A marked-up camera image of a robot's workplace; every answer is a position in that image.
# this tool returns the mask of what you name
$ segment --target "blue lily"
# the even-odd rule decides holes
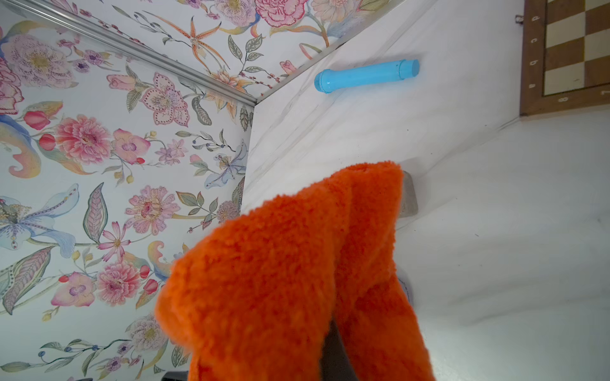
[[[55,217],[68,213],[78,200],[78,184],[52,196],[42,209],[33,213],[28,213],[32,208],[21,205],[16,199],[0,196],[0,246],[18,250],[23,241],[46,235],[59,244],[62,257],[69,258],[76,239],[72,234],[54,230],[53,224]]]

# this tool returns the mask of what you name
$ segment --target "chessboard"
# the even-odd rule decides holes
[[[525,0],[521,115],[610,103],[610,0]]]

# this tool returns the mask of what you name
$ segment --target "wooden chessboard frame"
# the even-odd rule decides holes
[[[610,84],[544,96],[547,4],[547,0],[525,0],[521,115],[535,115],[610,103]]]

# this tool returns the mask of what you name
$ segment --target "black object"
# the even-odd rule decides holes
[[[331,321],[331,329],[324,340],[320,370],[322,381],[358,381],[345,352],[335,319]]]

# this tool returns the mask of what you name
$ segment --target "orange lily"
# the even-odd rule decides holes
[[[193,18],[194,18],[194,16],[193,16],[193,17],[191,17],[190,34],[188,34],[184,30],[179,28],[177,25],[172,23],[171,21],[168,21],[157,15],[153,15],[153,16],[160,19],[164,23],[167,23],[172,28],[174,28],[178,32],[180,32],[184,37],[186,37],[190,40],[192,48],[193,48],[193,55],[195,56],[197,61],[201,62],[201,64],[206,67],[206,70],[208,73],[211,73],[211,70],[210,70],[210,68],[207,67],[205,62],[203,62],[203,60],[201,60],[201,58],[199,57],[199,51],[197,50],[197,48],[202,48],[202,49],[206,50],[208,53],[210,53],[210,55],[216,60],[216,62],[218,62],[218,66],[221,66],[221,65],[220,65],[220,62],[216,59],[216,57],[214,57],[214,54],[216,54],[227,65],[227,67],[229,67],[229,64],[227,63],[227,61],[224,60],[223,56],[220,55],[219,52],[217,52],[213,47],[209,46],[208,44],[206,44],[205,42],[202,41],[207,36],[214,34],[220,28],[220,25],[222,23],[218,24],[218,26],[216,28],[210,29],[207,32],[197,34],[197,32],[195,31],[195,23],[193,22]]]

